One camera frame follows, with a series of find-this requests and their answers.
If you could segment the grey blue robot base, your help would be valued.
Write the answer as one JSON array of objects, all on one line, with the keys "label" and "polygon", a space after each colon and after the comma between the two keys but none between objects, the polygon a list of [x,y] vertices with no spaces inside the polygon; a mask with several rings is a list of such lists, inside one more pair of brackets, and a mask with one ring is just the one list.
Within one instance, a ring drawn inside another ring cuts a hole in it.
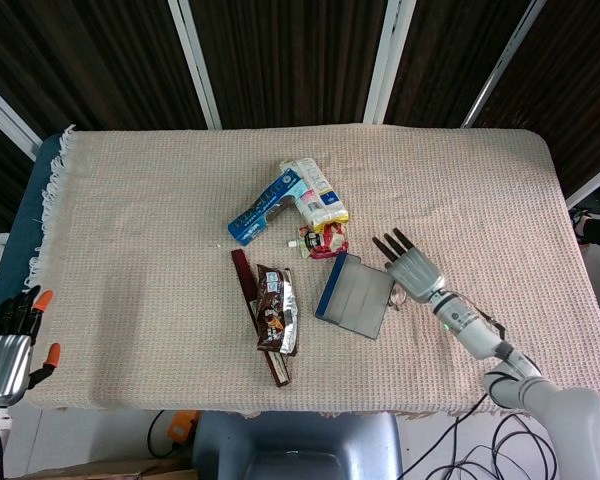
[{"label": "grey blue robot base", "polygon": [[396,480],[403,471],[389,413],[206,412],[192,464],[199,480]]}]

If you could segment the blue cookie box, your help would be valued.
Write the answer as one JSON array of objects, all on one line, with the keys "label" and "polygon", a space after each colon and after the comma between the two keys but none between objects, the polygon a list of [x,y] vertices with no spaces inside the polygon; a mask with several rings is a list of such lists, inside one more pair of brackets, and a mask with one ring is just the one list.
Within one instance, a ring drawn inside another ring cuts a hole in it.
[{"label": "blue cookie box", "polygon": [[292,206],[307,191],[306,183],[288,168],[260,196],[228,224],[231,236],[246,246],[267,229],[269,220]]}]

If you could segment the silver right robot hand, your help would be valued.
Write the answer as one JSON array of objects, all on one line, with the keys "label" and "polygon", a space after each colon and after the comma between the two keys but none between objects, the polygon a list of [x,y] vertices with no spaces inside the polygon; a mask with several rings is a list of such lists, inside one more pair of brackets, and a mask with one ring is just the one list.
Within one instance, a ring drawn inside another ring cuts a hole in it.
[{"label": "silver right robot hand", "polygon": [[398,228],[372,242],[386,258],[386,272],[411,299],[424,304],[445,289],[439,268]]}]

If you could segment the white yellow snack bag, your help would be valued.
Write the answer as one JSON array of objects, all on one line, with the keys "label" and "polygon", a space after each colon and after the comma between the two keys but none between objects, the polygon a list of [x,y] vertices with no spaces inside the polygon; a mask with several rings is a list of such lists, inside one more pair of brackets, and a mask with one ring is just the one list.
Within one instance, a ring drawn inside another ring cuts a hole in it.
[{"label": "white yellow snack bag", "polygon": [[305,183],[307,190],[296,201],[296,207],[307,225],[316,232],[333,222],[347,223],[349,212],[313,158],[282,162],[280,170],[293,170]]}]

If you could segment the teal mattress pad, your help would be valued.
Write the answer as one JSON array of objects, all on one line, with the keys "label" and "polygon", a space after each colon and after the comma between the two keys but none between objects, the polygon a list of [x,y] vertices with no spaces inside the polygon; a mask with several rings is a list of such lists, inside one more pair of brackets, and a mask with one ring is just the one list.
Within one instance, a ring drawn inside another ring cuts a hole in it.
[{"label": "teal mattress pad", "polygon": [[15,216],[0,261],[0,304],[27,290],[29,261],[38,255],[42,243],[42,193],[51,176],[51,161],[60,153],[61,133],[48,137],[41,145],[24,196]]}]

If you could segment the brown foil snack bag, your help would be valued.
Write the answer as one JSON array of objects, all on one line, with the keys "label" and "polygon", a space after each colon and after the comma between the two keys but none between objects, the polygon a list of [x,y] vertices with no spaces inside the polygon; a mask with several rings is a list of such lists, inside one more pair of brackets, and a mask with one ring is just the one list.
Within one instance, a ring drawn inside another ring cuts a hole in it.
[{"label": "brown foil snack bag", "polygon": [[294,356],[298,344],[298,304],[291,271],[257,265],[257,348]]}]

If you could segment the grey metal rail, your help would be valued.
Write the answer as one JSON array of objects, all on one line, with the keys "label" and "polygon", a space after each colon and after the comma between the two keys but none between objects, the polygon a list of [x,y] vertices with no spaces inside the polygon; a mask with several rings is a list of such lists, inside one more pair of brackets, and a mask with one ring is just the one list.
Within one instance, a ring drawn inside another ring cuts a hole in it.
[{"label": "grey metal rail", "polygon": [[0,131],[30,160],[36,161],[42,139],[1,95]]},{"label": "grey metal rail", "polygon": [[472,128],[504,75],[513,57],[527,37],[547,0],[530,0],[519,22],[514,28],[493,69],[472,103],[461,123],[461,128]]},{"label": "grey metal rail", "polygon": [[371,83],[365,124],[383,124],[400,66],[417,0],[387,0]]},{"label": "grey metal rail", "polygon": [[194,90],[208,129],[223,128],[190,0],[167,0]]},{"label": "grey metal rail", "polygon": [[600,187],[600,171],[590,180],[586,181],[574,193],[566,197],[566,206],[568,209],[574,208],[579,202]]}]

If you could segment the beige waffle weave blanket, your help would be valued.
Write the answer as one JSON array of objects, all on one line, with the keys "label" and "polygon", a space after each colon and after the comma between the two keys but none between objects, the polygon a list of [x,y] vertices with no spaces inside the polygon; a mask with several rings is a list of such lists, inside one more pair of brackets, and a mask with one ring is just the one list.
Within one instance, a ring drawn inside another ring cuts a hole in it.
[{"label": "beige waffle weave blanket", "polygon": [[71,132],[33,282],[54,293],[35,359],[62,347],[28,395],[42,408],[404,413],[459,411],[481,393],[474,360],[408,301],[370,340],[314,317],[332,264],[287,247],[283,212],[246,249],[288,268],[299,307],[292,380],[256,348],[228,224],[286,160],[312,157],[350,213],[352,253],[402,230],[452,289],[501,321],[556,384],[600,393],[600,310],[544,140],[526,130],[322,126]]}]

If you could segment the dark brown curtain panel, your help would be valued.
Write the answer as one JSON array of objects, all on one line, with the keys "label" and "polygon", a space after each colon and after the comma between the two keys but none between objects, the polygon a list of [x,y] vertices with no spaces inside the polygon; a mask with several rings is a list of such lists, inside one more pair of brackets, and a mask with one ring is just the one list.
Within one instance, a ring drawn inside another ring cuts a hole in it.
[{"label": "dark brown curtain panel", "polygon": [[0,96],[40,137],[206,126],[168,0],[0,0]]},{"label": "dark brown curtain panel", "polygon": [[190,0],[225,129],[359,123],[387,0]]},{"label": "dark brown curtain panel", "polygon": [[417,0],[384,122],[458,128],[530,0]]},{"label": "dark brown curtain panel", "polygon": [[546,0],[476,121],[549,147],[564,195],[600,172],[600,0]]}]

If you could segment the red drink pouch white cap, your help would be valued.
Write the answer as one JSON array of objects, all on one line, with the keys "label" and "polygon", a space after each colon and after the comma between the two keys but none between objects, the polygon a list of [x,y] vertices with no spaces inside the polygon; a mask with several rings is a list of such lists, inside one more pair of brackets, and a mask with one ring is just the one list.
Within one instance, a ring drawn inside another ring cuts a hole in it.
[{"label": "red drink pouch white cap", "polygon": [[297,237],[289,240],[287,246],[298,249],[303,258],[327,259],[347,252],[349,242],[345,225],[332,222],[326,224],[320,232],[309,226],[301,227]]}]

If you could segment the blue glasses case grey lining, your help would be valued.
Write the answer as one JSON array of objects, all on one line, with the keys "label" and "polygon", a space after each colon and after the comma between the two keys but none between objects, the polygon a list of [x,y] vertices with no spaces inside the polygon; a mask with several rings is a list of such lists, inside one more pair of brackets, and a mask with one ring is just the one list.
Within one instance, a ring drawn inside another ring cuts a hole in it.
[{"label": "blue glasses case grey lining", "polygon": [[315,317],[375,340],[389,305],[394,280],[386,272],[341,252],[326,282]]}]

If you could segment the long dark chocolate bar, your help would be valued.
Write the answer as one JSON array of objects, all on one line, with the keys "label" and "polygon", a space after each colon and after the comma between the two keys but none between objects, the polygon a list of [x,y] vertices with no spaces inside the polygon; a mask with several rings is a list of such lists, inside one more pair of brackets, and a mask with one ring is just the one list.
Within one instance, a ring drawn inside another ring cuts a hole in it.
[{"label": "long dark chocolate bar", "polygon": [[[244,300],[255,330],[258,330],[256,321],[257,283],[255,276],[242,249],[231,251],[231,259],[238,277]],[[283,387],[291,382],[285,360],[278,352],[262,351],[271,375],[277,387]]]}]

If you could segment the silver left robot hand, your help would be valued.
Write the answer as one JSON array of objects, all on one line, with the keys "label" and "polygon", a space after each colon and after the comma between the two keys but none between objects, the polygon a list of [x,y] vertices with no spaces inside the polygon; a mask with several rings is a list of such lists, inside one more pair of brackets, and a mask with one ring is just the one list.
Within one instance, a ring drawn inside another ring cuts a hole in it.
[{"label": "silver left robot hand", "polygon": [[0,304],[0,408],[18,403],[60,363],[61,345],[53,343],[42,366],[31,368],[43,315],[52,299],[51,290],[42,292],[36,285]]}]

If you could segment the orange floor device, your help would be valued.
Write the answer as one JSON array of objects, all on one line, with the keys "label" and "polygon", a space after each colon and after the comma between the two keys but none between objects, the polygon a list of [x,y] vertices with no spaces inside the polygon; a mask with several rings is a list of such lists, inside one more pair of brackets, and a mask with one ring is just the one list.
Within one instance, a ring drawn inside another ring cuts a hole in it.
[{"label": "orange floor device", "polygon": [[184,445],[190,441],[197,428],[200,412],[197,410],[177,411],[170,422],[167,435],[173,443]]}]

